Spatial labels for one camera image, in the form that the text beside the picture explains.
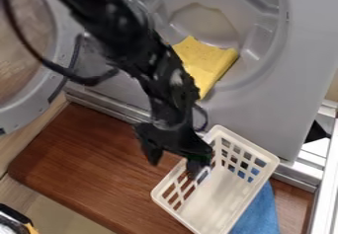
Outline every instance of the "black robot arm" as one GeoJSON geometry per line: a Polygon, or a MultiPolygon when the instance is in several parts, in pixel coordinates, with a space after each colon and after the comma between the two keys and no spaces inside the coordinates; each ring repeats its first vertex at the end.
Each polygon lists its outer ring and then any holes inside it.
{"type": "Polygon", "coordinates": [[[148,161],[157,165],[167,150],[187,158],[193,175],[209,165],[211,148],[193,129],[199,89],[173,48],[149,27],[146,14],[127,0],[60,1],[99,41],[111,64],[136,78],[147,94],[151,123],[138,124],[135,131],[148,161]]]}

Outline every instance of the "plastic basket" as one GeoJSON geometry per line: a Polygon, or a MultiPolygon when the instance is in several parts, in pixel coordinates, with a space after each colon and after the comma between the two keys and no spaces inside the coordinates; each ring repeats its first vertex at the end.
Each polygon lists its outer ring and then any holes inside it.
{"type": "Polygon", "coordinates": [[[151,196],[194,233],[224,234],[231,230],[280,160],[219,125],[204,140],[213,148],[211,166],[190,180],[184,159],[151,196]]]}

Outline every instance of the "wooden surface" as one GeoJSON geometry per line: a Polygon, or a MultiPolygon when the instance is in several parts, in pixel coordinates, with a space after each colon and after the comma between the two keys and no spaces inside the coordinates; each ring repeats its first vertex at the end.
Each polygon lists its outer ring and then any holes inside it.
{"type": "Polygon", "coordinates": [[[338,102],[338,70],[336,71],[332,80],[331,86],[327,91],[325,99],[338,102]]]}
{"type": "MultiPolygon", "coordinates": [[[[190,233],[150,198],[177,163],[151,167],[131,127],[69,105],[11,164],[20,183],[123,234],[190,233]]],[[[312,194],[272,181],[283,234],[302,233],[312,194]]]]}
{"type": "Polygon", "coordinates": [[[282,234],[305,234],[309,224],[314,195],[271,179],[282,234]]]}
{"type": "Polygon", "coordinates": [[[41,117],[9,135],[0,136],[0,177],[7,172],[9,163],[66,105],[67,101],[61,93],[41,117]]]}

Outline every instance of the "sponge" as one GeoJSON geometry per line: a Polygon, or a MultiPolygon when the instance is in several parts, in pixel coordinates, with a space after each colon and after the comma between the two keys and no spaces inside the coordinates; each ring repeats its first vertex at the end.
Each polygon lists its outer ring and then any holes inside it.
{"type": "Polygon", "coordinates": [[[234,48],[220,49],[203,44],[193,37],[187,37],[173,48],[200,88],[201,99],[238,58],[238,52],[234,48]]]}

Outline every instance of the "blue towel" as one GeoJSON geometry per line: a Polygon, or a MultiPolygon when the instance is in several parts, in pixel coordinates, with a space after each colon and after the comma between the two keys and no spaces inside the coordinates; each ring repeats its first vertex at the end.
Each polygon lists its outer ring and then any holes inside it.
{"type": "Polygon", "coordinates": [[[230,234],[280,234],[275,196],[270,183],[264,185],[230,234]]]}

